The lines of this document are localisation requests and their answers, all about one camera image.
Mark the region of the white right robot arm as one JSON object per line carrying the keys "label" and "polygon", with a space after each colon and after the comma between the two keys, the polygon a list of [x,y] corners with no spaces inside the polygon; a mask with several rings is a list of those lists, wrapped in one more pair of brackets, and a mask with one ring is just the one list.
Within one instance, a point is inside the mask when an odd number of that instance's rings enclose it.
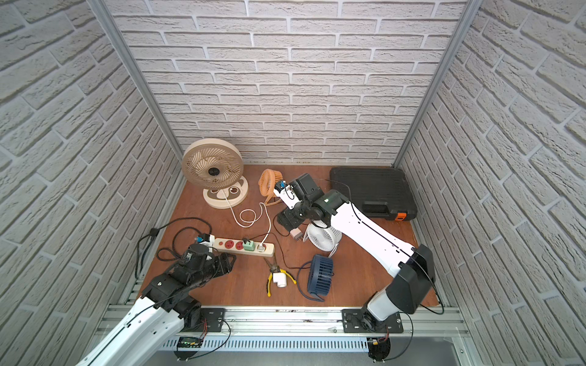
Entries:
{"label": "white right robot arm", "polygon": [[381,323],[400,312],[414,314],[435,288],[430,249],[424,245],[416,248],[388,233],[339,191],[323,192],[308,174],[290,183],[278,181],[272,190],[287,206],[277,216],[286,230],[296,229],[306,220],[320,221],[356,242],[393,277],[363,307],[364,321]]}

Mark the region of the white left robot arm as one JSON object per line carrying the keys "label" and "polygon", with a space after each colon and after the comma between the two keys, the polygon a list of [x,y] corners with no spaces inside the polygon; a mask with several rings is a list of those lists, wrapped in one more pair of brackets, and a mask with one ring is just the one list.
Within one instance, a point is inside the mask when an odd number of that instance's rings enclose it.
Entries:
{"label": "white left robot arm", "polygon": [[134,306],[80,365],[142,365],[178,332],[220,331],[224,309],[206,314],[190,295],[211,280],[230,274],[237,257],[210,244],[195,243],[163,274],[153,278]]}

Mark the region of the green plug adapter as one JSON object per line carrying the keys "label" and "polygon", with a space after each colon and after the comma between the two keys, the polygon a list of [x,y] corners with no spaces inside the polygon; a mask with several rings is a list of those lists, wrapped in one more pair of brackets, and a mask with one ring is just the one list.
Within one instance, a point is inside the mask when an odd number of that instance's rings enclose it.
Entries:
{"label": "green plug adapter", "polygon": [[254,252],[256,250],[256,244],[252,240],[244,239],[242,247],[245,251]]}

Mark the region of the beige power strip red sockets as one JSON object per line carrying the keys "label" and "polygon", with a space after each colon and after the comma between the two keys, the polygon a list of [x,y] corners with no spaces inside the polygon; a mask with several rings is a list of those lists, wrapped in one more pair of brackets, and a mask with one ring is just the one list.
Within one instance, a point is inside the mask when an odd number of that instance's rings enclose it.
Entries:
{"label": "beige power strip red sockets", "polygon": [[275,246],[272,243],[254,242],[249,239],[226,239],[216,237],[212,243],[212,247],[223,253],[231,253],[238,255],[259,256],[259,257],[273,257],[275,254]]}

